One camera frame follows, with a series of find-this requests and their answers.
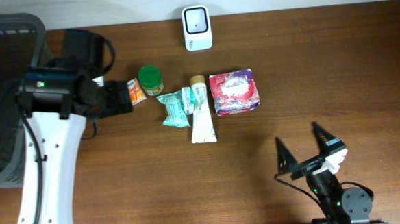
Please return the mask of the large teal snack packet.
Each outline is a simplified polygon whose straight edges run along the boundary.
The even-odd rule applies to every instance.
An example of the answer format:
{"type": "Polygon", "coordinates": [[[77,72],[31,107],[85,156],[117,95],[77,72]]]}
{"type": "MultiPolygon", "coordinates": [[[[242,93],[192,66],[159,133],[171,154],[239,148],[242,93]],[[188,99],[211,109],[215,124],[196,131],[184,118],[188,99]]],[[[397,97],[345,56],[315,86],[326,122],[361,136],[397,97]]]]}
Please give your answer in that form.
{"type": "Polygon", "coordinates": [[[190,126],[182,105],[182,93],[179,90],[160,95],[157,100],[166,107],[167,117],[163,121],[164,125],[178,128],[190,126]]]}

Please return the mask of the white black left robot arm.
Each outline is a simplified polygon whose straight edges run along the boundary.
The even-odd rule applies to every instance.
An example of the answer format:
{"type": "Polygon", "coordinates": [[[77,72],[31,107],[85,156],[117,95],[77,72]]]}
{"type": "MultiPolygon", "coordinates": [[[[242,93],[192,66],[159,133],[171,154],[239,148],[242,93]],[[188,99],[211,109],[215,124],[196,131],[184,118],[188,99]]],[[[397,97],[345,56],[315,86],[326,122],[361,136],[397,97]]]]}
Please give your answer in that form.
{"type": "Polygon", "coordinates": [[[115,55],[107,38],[68,29],[62,56],[19,81],[14,104],[26,151],[17,224],[73,224],[76,159],[88,120],[133,112],[127,82],[96,82],[114,64],[104,64],[107,49],[115,55]]]}

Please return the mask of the small teal white packet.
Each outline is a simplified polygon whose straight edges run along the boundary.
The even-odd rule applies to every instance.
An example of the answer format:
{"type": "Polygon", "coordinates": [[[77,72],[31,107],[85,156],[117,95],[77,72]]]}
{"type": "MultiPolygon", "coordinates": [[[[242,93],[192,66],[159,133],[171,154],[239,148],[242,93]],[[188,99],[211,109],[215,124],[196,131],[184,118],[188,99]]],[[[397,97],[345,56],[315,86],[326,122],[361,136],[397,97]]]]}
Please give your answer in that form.
{"type": "Polygon", "coordinates": [[[195,110],[195,97],[190,86],[181,89],[182,106],[186,115],[193,114],[195,110]]]}

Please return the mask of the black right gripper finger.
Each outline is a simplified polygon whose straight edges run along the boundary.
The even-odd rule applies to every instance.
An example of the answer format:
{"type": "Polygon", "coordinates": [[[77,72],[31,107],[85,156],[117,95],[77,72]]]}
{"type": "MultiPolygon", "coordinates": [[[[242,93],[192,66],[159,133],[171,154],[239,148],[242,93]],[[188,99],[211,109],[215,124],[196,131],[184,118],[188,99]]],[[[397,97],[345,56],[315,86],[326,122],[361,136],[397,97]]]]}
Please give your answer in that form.
{"type": "Polygon", "coordinates": [[[291,173],[298,165],[297,160],[287,149],[285,144],[280,138],[275,138],[275,144],[277,147],[277,169],[278,173],[291,173]]]}
{"type": "Polygon", "coordinates": [[[341,149],[340,139],[327,132],[318,123],[312,122],[312,129],[320,150],[341,149]]]}

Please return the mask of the green lid jar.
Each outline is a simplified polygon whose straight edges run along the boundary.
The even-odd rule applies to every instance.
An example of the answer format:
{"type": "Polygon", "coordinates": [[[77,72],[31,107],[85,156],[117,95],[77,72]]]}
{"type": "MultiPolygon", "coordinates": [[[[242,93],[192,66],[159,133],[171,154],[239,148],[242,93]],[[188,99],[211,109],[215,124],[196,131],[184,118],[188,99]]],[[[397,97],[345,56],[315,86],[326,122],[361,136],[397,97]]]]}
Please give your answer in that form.
{"type": "Polygon", "coordinates": [[[138,72],[138,81],[145,93],[150,96],[159,95],[164,88],[160,70],[156,66],[142,67],[138,72]]]}

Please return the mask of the red purple tissue pack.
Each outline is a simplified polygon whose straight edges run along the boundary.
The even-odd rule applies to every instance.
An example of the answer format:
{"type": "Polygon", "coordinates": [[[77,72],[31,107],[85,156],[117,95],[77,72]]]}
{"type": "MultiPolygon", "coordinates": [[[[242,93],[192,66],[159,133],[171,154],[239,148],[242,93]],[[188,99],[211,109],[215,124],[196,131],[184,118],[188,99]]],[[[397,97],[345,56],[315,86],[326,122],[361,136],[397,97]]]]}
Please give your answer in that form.
{"type": "Polygon", "coordinates": [[[217,115],[250,112],[260,106],[260,96],[251,69],[211,75],[209,80],[217,115]]]}

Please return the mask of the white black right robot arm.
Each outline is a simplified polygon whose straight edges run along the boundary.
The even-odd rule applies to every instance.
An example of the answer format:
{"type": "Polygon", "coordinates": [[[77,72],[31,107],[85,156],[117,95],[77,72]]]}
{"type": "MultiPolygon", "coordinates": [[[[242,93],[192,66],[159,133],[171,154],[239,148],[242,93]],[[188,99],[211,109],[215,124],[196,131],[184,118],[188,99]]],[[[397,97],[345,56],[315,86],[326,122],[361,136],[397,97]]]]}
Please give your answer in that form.
{"type": "Polygon", "coordinates": [[[387,224],[371,220],[374,192],[355,182],[338,181],[336,174],[347,156],[346,144],[312,123],[318,155],[298,162],[280,137],[275,138],[278,173],[274,180],[311,198],[324,217],[311,224],[387,224]]]}

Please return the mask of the orange Kleenex tissue pack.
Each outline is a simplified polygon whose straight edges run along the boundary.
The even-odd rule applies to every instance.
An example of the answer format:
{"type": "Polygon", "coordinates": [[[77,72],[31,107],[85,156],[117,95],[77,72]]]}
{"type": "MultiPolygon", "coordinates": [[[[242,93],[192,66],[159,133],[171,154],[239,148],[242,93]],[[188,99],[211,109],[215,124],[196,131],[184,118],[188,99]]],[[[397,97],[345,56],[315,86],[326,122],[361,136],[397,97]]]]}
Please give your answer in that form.
{"type": "Polygon", "coordinates": [[[136,78],[128,81],[127,88],[132,105],[136,105],[147,99],[145,92],[141,88],[140,82],[136,78]]]}

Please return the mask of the white tube with tan cap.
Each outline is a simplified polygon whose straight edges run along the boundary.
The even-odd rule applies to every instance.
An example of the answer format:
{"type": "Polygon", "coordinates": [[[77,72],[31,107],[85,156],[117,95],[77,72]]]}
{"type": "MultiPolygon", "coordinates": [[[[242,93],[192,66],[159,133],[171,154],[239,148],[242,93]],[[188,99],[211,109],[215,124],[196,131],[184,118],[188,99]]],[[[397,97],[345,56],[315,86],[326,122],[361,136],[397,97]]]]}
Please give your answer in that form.
{"type": "Polygon", "coordinates": [[[203,75],[195,75],[190,78],[191,90],[194,95],[194,112],[192,115],[192,139],[191,143],[215,143],[216,132],[212,122],[210,106],[208,105],[208,92],[203,75]]]}

